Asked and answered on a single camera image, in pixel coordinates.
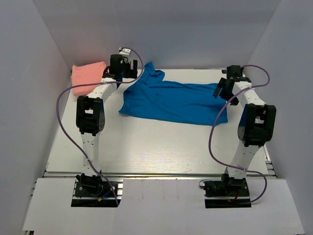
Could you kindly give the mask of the blue t shirt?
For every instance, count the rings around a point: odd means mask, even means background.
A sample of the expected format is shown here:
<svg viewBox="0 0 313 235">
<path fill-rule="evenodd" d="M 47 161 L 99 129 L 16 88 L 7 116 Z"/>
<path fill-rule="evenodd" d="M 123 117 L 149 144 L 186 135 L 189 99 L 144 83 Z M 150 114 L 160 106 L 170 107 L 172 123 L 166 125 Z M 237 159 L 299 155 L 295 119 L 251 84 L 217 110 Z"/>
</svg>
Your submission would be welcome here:
<svg viewBox="0 0 313 235">
<path fill-rule="evenodd" d="M 179 83 L 164 78 L 165 72 L 147 63 L 142 76 L 124 91 L 119 113 L 195 125 L 228 122 L 226 101 L 213 97 L 216 83 Z"/>
</svg>

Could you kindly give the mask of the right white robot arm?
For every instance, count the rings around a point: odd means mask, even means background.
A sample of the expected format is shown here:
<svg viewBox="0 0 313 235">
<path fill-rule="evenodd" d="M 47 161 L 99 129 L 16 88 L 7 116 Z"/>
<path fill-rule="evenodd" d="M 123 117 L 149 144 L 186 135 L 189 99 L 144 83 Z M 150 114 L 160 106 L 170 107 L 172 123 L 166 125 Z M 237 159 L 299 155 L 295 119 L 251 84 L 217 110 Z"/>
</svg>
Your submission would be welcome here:
<svg viewBox="0 0 313 235">
<path fill-rule="evenodd" d="M 221 182 L 222 192 L 233 195 L 239 188 L 236 180 L 246 177 L 253 157 L 272 138 L 276 107 L 266 104 L 255 91 L 255 88 L 264 87 L 269 82 L 253 85 L 239 65 L 228 66 L 224 73 L 226 78 L 220 79 L 213 96 L 230 105 L 240 104 L 243 108 L 237 129 L 239 144 L 236 153 L 230 164 L 224 164 L 229 178 Z"/>
</svg>

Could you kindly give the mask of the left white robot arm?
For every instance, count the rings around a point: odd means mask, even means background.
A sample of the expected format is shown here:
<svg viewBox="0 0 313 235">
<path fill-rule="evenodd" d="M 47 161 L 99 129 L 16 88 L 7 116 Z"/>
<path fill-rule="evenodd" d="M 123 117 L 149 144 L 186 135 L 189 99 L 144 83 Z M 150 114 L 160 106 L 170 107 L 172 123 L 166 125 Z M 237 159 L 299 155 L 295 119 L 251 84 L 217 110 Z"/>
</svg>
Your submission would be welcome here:
<svg viewBox="0 0 313 235">
<path fill-rule="evenodd" d="M 100 171 L 99 139 L 105 127 L 104 103 L 123 82 L 123 78 L 137 78 L 138 61 L 129 61 L 131 51 L 123 49 L 110 57 L 101 84 L 87 95 L 79 96 L 76 102 L 76 126 L 83 143 L 83 172 L 92 174 Z"/>
</svg>

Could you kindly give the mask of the folded pink t shirt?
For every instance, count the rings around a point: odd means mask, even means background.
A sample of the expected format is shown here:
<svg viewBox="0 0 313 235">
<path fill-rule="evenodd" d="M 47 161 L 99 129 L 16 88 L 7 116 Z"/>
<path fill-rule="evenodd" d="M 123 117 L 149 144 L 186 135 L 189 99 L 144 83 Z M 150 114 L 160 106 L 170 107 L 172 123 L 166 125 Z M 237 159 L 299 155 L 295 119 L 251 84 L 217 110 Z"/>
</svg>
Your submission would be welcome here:
<svg viewBox="0 0 313 235">
<path fill-rule="evenodd" d="M 82 84 L 99 83 L 106 68 L 104 61 L 87 64 L 84 66 L 72 66 L 71 83 L 73 86 Z M 97 85 L 75 87 L 73 94 L 75 96 L 87 95 L 91 93 Z"/>
</svg>

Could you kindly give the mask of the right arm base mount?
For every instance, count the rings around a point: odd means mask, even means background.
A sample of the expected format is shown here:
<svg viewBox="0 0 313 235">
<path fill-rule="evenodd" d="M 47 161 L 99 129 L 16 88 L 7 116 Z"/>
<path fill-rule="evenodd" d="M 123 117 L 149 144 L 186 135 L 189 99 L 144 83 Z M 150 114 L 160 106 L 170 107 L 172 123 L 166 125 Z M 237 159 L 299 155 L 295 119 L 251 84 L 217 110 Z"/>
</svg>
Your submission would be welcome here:
<svg viewBox="0 0 313 235">
<path fill-rule="evenodd" d="M 207 209 L 250 208 L 250 193 L 245 178 L 234 179 L 223 174 L 221 179 L 201 180 L 199 187 L 205 191 Z"/>
</svg>

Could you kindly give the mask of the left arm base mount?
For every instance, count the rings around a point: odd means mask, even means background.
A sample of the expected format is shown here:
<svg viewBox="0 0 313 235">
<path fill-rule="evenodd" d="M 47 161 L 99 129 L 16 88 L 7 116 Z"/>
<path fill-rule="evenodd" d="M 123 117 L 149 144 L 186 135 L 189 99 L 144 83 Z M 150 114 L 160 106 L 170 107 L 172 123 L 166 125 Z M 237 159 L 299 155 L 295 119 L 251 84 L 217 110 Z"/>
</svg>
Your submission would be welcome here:
<svg viewBox="0 0 313 235">
<path fill-rule="evenodd" d="M 74 208 L 116 208 L 122 198 L 123 183 L 108 183 L 100 176 L 76 175 L 71 206 Z"/>
</svg>

